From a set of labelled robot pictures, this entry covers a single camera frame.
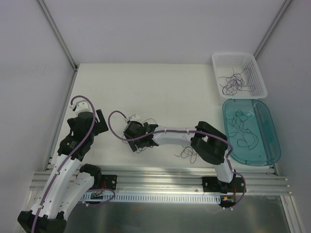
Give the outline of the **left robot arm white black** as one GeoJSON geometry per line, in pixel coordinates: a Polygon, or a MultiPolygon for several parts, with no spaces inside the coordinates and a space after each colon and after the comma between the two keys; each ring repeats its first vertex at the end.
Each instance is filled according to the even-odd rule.
{"type": "Polygon", "coordinates": [[[60,142],[58,156],[42,193],[29,211],[20,212],[17,221],[27,233],[62,233],[73,208],[89,189],[102,187],[99,167],[82,164],[95,136],[107,132],[100,109],[80,111],[67,120],[69,134],[60,142]]]}

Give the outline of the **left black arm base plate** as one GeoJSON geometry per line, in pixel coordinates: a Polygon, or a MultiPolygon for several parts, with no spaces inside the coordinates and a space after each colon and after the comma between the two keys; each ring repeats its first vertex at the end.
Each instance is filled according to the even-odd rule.
{"type": "Polygon", "coordinates": [[[116,190],[117,175],[100,175],[95,177],[94,185],[90,189],[111,189],[116,190]]]}

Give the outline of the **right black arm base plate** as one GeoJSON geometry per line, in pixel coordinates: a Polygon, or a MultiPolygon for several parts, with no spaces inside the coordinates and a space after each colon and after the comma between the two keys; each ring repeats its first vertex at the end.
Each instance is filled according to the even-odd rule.
{"type": "Polygon", "coordinates": [[[242,177],[233,175],[233,180],[230,183],[225,183],[217,179],[217,177],[207,176],[202,177],[202,187],[204,192],[212,193],[243,193],[246,188],[245,181],[242,177]]]}

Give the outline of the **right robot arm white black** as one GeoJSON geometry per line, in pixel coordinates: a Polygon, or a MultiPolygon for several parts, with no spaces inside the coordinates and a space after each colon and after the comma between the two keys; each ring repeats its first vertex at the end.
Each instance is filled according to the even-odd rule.
{"type": "Polygon", "coordinates": [[[162,145],[191,147],[202,160],[214,166],[216,181],[208,184],[209,189],[226,194],[235,187],[235,175],[225,156],[230,147],[227,137],[207,122],[200,121],[194,128],[168,128],[129,121],[123,134],[132,151],[162,145]]]}

